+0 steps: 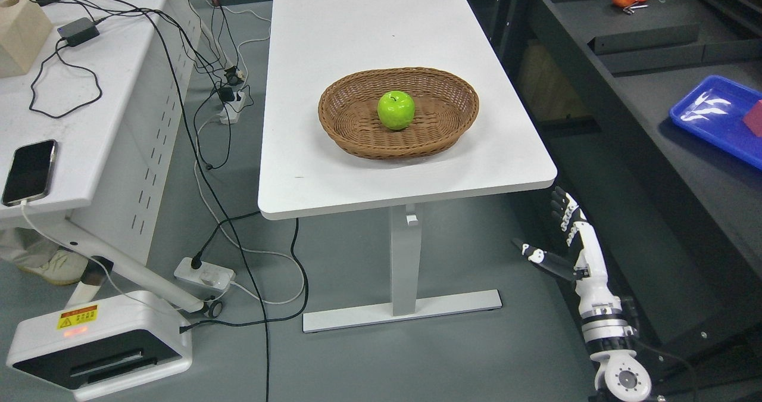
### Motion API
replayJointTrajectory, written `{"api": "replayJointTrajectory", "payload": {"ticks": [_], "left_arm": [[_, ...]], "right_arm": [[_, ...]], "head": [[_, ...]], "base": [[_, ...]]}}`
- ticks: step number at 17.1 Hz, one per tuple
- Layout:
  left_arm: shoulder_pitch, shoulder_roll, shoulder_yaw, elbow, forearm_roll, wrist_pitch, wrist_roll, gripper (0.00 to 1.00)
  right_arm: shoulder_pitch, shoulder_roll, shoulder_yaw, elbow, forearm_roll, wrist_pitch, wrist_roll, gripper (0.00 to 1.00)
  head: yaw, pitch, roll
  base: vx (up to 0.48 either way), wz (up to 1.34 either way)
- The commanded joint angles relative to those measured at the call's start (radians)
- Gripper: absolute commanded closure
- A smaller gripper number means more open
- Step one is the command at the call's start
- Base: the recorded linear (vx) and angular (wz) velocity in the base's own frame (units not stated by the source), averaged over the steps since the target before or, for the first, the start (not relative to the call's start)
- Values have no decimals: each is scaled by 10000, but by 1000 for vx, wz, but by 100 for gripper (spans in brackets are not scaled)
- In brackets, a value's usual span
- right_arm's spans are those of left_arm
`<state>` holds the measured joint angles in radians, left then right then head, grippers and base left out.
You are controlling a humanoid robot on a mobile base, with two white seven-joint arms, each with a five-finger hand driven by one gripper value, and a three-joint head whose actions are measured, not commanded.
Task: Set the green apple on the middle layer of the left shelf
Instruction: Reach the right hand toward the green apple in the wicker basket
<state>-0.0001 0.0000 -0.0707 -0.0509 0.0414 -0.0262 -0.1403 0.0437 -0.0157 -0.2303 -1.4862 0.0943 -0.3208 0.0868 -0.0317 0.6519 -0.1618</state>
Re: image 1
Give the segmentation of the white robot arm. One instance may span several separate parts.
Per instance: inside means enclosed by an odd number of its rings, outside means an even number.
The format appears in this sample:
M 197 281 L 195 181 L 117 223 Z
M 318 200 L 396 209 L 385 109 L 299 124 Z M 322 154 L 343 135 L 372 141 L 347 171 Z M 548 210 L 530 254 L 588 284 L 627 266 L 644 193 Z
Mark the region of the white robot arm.
M 591 361 L 598 363 L 594 388 L 621 401 L 643 401 L 651 394 L 651 378 L 637 361 L 630 337 L 634 330 L 620 308 L 594 305 L 582 314 L 582 336 Z

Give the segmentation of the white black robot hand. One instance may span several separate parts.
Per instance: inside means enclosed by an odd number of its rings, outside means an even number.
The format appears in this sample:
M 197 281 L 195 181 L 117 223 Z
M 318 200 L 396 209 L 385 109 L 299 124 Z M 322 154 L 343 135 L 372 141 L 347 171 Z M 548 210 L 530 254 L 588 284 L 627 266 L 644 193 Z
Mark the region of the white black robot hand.
M 584 319 L 623 312 L 620 299 L 608 288 L 608 272 L 601 244 L 573 196 L 558 186 L 551 193 L 551 217 L 563 235 L 568 252 L 561 256 L 514 238 L 522 256 L 553 277 L 574 283 L 579 313 Z

